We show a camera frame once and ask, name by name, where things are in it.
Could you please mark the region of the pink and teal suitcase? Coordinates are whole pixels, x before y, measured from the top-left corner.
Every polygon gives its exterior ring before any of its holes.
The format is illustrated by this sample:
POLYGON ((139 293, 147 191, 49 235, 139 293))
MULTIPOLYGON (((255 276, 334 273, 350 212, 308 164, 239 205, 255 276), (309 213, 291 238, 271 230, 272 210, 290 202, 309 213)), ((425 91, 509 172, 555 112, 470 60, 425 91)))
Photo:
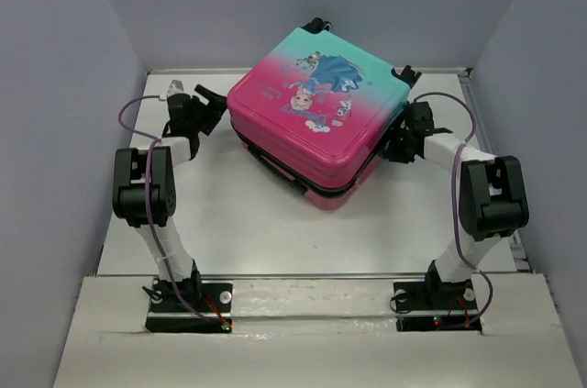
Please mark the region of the pink and teal suitcase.
POLYGON ((260 164, 315 207, 334 210, 374 171, 420 76, 411 66, 396 70, 315 17, 229 90, 227 110, 260 164))

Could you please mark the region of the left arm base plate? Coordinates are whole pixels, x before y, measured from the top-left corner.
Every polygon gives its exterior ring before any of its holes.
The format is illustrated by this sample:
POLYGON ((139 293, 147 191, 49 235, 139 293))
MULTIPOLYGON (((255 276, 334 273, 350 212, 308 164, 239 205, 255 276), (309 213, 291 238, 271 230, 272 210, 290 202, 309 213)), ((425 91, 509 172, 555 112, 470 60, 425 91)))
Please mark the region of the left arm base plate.
POLYGON ((204 282, 199 299, 191 294, 183 296, 187 305, 158 279, 142 290, 149 298, 144 327, 150 333, 230 334, 233 331, 233 283, 204 282))

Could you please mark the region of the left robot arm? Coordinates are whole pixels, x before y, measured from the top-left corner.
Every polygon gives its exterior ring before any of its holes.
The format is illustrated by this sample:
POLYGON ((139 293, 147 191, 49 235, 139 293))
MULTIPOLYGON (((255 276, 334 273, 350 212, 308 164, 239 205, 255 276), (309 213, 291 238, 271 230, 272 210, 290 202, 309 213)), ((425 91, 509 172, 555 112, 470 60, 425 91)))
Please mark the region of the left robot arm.
POLYGON ((204 288, 195 259, 187 252, 173 220, 177 206, 174 169, 192 161, 200 149, 200 136, 208 136, 227 109, 227 99, 196 85, 193 94, 143 95, 119 111, 118 124, 133 135, 150 141, 145 149, 116 151, 112 186, 115 216, 132 227, 145 241, 158 269, 158 282, 147 289, 155 304, 176 303, 196 316, 201 303, 216 312, 216 304, 204 288), (146 100, 163 102, 168 121, 159 136, 133 128, 124 114, 146 100))

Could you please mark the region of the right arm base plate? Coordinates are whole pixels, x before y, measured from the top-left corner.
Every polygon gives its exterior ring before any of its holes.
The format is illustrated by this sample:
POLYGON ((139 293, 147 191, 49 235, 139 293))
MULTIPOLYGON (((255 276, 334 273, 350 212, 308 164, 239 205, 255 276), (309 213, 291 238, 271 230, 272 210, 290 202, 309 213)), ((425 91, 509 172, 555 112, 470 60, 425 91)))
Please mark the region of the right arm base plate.
POLYGON ((430 293, 423 281, 396 282, 389 306, 400 333, 482 331, 471 281, 439 294, 430 293))

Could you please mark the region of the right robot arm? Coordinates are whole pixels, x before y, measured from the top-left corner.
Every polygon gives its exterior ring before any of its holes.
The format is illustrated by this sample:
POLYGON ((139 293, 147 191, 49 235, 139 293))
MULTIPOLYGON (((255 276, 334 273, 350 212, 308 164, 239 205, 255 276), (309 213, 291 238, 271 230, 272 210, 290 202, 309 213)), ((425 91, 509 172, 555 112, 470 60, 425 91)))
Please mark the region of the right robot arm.
POLYGON ((436 127, 427 102, 404 107, 382 156, 401 163, 419 157, 450 172, 453 240, 431 262, 418 292, 429 305, 442 307, 465 294, 472 274, 502 238, 527 225, 521 161, 478 150, 451 130, 436 127))

